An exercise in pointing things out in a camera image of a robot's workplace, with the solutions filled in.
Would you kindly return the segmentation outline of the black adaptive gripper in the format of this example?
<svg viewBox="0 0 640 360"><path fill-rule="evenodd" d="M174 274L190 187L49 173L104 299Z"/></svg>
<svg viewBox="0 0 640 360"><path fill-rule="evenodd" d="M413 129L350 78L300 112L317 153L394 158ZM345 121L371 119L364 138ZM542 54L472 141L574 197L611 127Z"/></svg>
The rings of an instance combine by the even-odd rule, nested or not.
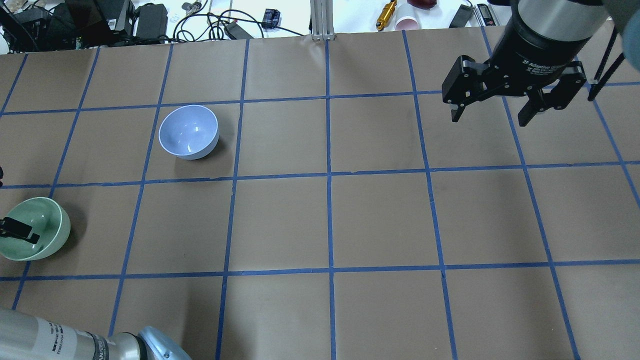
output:
<svg viewBox="0 0 640 360"><path fill-rule="evenodd" d="M527 96L518 113L520 127L547 109L566 108L586 82L574 58L587 41L542 35L515 13L489 59L480 63L465 54L455 59L441 90L451 121L458 123L468 105L494 96Z"/></svg>

